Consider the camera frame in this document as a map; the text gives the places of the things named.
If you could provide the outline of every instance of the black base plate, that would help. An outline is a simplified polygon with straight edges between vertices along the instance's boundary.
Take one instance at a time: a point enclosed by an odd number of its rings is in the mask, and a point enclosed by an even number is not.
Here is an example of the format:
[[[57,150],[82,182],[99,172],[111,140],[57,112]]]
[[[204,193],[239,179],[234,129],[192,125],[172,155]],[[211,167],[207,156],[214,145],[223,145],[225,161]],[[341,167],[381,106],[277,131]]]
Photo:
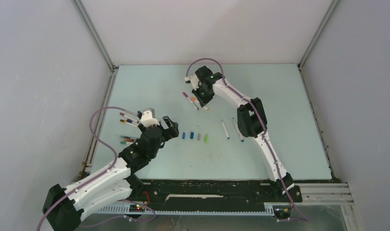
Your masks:
[[[264,203],[289,202],[286,195],[274,194],[261,180],[142,180],[150,196],[150,207],[158,211],[258,212]],[[302,202],[298,186],[289,190],[295,202]],[[223,197],[167,197],[170,194],[221,195]],[[138,200],[146,201],[146,195]]]

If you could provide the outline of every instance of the white wall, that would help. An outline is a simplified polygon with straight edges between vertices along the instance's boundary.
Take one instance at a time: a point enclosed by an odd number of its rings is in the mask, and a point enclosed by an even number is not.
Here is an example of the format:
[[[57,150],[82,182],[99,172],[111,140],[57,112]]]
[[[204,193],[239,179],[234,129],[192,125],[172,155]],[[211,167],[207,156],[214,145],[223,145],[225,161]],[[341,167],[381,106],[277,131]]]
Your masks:
[[[70,0],[0,1],[0,231],[77,176],[109,73]]]
[[[115,64],[298,63],[331,0],[84,0]]]
[[[390,230],[390,0],[342,1],[303,74],[366,230]]]

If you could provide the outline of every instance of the light blue table surface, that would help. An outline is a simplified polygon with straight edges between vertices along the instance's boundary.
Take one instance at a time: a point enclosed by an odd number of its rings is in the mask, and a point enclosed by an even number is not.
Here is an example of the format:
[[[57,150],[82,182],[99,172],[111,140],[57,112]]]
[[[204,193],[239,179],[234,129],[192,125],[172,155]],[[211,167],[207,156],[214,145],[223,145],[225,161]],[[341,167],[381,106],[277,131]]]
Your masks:
[[[191,68],[192,75],[200,66]],[[207,64],[213,72],[218,66]],[[131,111],[153,108],[158,119],[169,116],[179,123],[180,136],[160,149],[148,166],[137,172],[143,179],[267,179],[263,158],[252,139],[241,143],[232,123],[236,108],[219,96],[208,103],[210,111],[197,111],[182,95],[191,96],[184,76],[188,65],[120,66],[109,106]],[[228,81],[251,98],[259,97],[268,121],[268,131],[278,157],[295,180],[330,179],[326,156],[315,126],[305,90],[295,64],[223,65]],[[139,137],[140,130],[120,123],[120,111],[108,110],[100,138],[120,152],[120,135]],[[230,139],[222,128],[224,120]],[[190,132],[195,138],[189,139]],[[201,141],[196,140],[198,132]],[[204,143],[205,134],[209,142]],[[98,145],[92,172],[113,158]]]

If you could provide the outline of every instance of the purple marker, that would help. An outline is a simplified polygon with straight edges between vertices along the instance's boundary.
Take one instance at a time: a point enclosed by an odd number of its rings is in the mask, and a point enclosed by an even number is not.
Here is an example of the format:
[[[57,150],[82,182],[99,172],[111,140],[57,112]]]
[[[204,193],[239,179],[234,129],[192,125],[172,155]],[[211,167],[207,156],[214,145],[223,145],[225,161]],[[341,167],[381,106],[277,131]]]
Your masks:
[[[186,93],[183,92],[182,94],[189,100],[190,104],[192,104],[196,108],[196,110],[199,110],[199,108],[195,105],[195,103],[192,100],[190,100],[189,96]]]

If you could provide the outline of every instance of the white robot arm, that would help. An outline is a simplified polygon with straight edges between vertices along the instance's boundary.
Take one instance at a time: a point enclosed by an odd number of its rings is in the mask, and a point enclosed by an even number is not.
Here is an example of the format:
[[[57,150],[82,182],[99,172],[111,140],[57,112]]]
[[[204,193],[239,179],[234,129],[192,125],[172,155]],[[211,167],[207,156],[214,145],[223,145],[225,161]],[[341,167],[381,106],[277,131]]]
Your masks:
[[[251,99],[245,96],[233,87],[227,79],[224,79],[221,73],[217,72],[213,74],[206,66],[199,68],[194,75],[185,77],[185,81],[192,85],[192,93],[196,96],[202,107],[215,94],[236,107],[239,130],[244,137],[253,137],[254,143],[257,145],[264,159],[272,186],[278,192],[281,192],[281,194],[285,194],[285,189],[280,179],[283,179],[287,190],[294,187],[293,179],[280,162],[271,144],[268,132],[265,129],[267,119],[260,99]]]
[[[178,123],[172,122],[167,116],[163,117],[168,126],[164,129],[151,108],[144,110],[139,117],[140,138],[120,152],[115,162],[65,188],[59,184],[50,188],[43,213],[70,194],[46,217],[53,230],[72,231],[102,207],[126,198],[136,200],[142,195],[143,183],[134,173],[148,165],[166,141],[179,136],[179,131]]]

